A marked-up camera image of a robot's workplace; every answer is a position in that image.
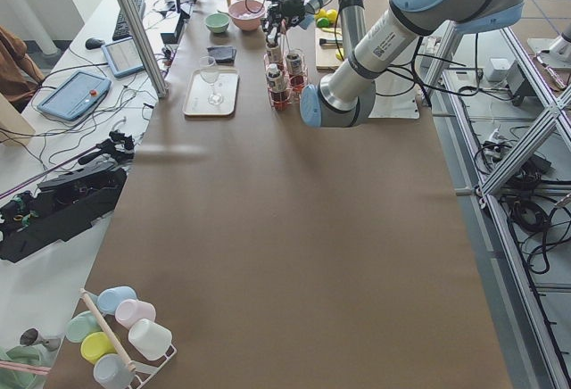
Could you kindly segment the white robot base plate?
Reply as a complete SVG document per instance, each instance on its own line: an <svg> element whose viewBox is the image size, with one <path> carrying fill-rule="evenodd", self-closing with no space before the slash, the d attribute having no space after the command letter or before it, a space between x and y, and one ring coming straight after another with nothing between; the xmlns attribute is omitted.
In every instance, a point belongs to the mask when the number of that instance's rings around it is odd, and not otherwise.
<svg viewBox="0 0 571 389"><path fill-rule="evenodd" d="M399 79L377 79L376 100L370 119L407 119L419 118L416 102L416 87Z"/></svg>

